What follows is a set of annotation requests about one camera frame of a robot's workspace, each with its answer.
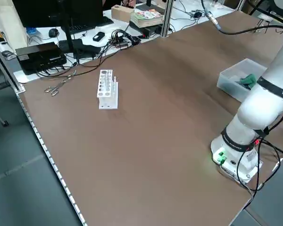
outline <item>green object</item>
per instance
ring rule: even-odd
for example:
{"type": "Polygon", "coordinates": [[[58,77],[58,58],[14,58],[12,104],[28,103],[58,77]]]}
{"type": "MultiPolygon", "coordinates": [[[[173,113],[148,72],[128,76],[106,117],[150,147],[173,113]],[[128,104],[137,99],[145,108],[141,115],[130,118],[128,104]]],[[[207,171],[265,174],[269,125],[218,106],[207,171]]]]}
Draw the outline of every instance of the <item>green object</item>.
{"type": "Polygon", "coordinates": [[[241,79],[240,81],[238,81],[237,83],[239,85],[244,86],[244,87],[248,86],[251,89],[251,88],[254,87],[256,82],[257,82],[256,76],[254,74],[250,74],[250,75],[246,76],[246,78],[241,79]]]}

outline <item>computer monitor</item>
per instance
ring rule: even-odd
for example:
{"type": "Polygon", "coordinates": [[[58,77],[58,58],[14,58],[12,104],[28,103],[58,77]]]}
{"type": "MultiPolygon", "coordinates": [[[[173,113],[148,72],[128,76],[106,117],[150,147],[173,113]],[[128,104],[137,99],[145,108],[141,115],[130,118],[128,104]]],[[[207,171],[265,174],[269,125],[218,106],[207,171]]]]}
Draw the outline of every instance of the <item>computer monitor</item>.
{"type": "MultiPolygon", "coordinates": [[[[13,0],[24,27],[64,26],[58,0],[13,0]]],[[[103,19],[102,0],[63,0],[70,26],[98,24],[103,19]]]]}
{"type": "Polygon", "coordinates": [[[81,39],[72,40],[70,26],[93,26],[103,20],[102,0],[13,0],[24,27],[61,26],[67,40],[59,47],[64,53],[73,53],[77,59],[88,50],[81,39]]]}

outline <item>white desk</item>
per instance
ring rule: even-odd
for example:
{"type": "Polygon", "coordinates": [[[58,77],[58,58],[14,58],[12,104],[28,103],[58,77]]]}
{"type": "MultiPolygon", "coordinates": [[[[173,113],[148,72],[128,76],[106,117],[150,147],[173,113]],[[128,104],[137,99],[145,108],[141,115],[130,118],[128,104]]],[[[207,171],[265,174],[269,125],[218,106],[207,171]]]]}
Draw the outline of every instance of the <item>white desk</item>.
{"type": "MultiPolygon", "coordinates": [[[[197,1],[197,0],[182,0],[181,2],[183,3],[185,10],[187,12],[190,12],[192,10],[197,10],[197,9],[199,9],[199,10],[203,9],[200,2],[197,1]]],[[[171,28],[174,27],[176,32],[181,30],[183,27],[187,28],[187,27],[190,27],[192,25],[196,25],[196,23],[192,22],[191,20],[187,20],[187,19],[190,18],[190,16],[188,14],[184,13],[184,8],[183,8],[181,2],[179,0],[174,1],[174,5],[173,5],[174,8],[172,10],[172,16],[171,16],[172,19],[171,19],[171,22],[170,22],[172,26],[170,26],[170,27],[171,28]]],[[[207,6],[207,7],[213,13],[213,15],[215,17],[223,16],[223,15],[226,15],[228,13],[233,12],[233,9],[228,8],[226,6],[223,6],[223,5],[220,5],[220,4],[216,5],[215,7],[212,7],[212,6],[207,6]]],[[[112,19],[111,10],[104,11],[103,14],[104,14],[104,16],[107,16],[108,18],[112,19]]],[[[128,27],[128,23],[118,21],[118,20],[115,20],[115,19],[112,19],[112,20],[114,21],[114,24],[109,24],[109,25],[106,25],[106,26],[103,26],[103,27],[96,27],[95,29],[88,30],[87,33],[86,32],[76,33],[75,38],[76,39],[81,38],[84,45],[93,45],[93,46],[96,46],[96,47],[103,47],[108,42],[108,39],[110,38],[111,33],[114,30],[116,30],[116,29],[125,30],[128,27]],[[92,38],[99,31],[104,32],[106,35],[100,42],[95,42],[95,41],[92,40],[92,38]]],[[[207,20],[208,19],[206,17],[202,17],[200,20],[198,20],[198,24],[203,23],[207,20]]],[[[46,40],[40,41],[36,37],[33,37],[32,39],[36,40],[40,44],[48,43],[48,42],[55,42],[57,44],[59,40],[66,40],[66,35],[60,27],[57,27],[57,29],[59,31],[59,36],[57,38],[49,39],[48,32],[49,32],[50,29],[51,28],[48,28],[48,27],[47,28],[38,28],[39,32],[34,34],[34,35],[39,36],[40,38],[46,39],[46,40]]],[[[141,35],[138,31],[136,31],[135,29],[133,29],[131,27],[128,27],[126,31],[129,34],[131,34],[132,36],[141,35]]],[[[159,37],[159,35],[157,35],[153,38],[143,39],[141,42],[142,43],[147,42],[147,41],[150,41],[150,40],[152,40],[156,37],[159,37]]],[[[38,44],[37,42],[32,41],[31,45],[37,45],[38,44]]],[[[111,53],[115,53],[116,51],[118,51],[118,49],[112,48],[107,52],[107,55],[109,55],[111,53]]],[[[69,55],[69,57],[68,57],[69,60],[67,60],[67,63],[64,66],[71,66],[71,64],[72,64],[71,61],[72,62],[75,61],[73,58],[71,58],[73,56],[72,54],[68,54],[68,55],[69,55]]],[[[92,60],[92,59],[80,60],[80,63],[85,63],[85,62],[88,62],[90,60],[92,60]]],[[[21,83],[26,83],[26,82],[40,78],[40,76],[37,75],[37,74],[25,75],[23,73],[23,71],[16,72],[15,76],[16,76],[17,80],[21,83]]]]}

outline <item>scissors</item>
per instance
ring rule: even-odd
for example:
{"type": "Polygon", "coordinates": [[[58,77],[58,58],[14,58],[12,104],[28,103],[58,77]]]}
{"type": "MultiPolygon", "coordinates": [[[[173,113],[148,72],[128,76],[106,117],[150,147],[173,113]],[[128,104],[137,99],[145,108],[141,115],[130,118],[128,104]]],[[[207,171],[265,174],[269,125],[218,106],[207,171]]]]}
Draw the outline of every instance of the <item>scissors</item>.
{"type": "Polygon", "coordinates": [[[44,90],[44,93],[50,93],[50,95],[52,97],[54,97],[56,94],[58,94],[58,89],[61,88],[66,82],[68,82],[69,80],[71,80],[74,75],[76,73],[76,70],[75,72],[73,72],[72,74],[68,75],[62,82],[60,82],[58,85],[56,85],[55,87],[48,87],[46,90],[44,90]]]}

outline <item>keyboard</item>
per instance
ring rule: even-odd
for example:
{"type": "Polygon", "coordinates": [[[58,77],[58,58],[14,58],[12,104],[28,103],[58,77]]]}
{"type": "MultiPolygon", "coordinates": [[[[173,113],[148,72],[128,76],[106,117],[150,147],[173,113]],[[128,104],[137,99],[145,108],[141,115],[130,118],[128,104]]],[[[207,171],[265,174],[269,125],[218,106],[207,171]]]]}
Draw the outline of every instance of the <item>keyboard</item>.
{"type": "Polygon", "coordinates": [[[95,27],[102,27],[108,24],[113,24],[113,21],[108,17],[104,16],[103,21],[94,25],[78,25],[78,26],[70,26],[70,34],[75,34],[79,32],[85,32],[90,29],[94,29],[95,27]]]}

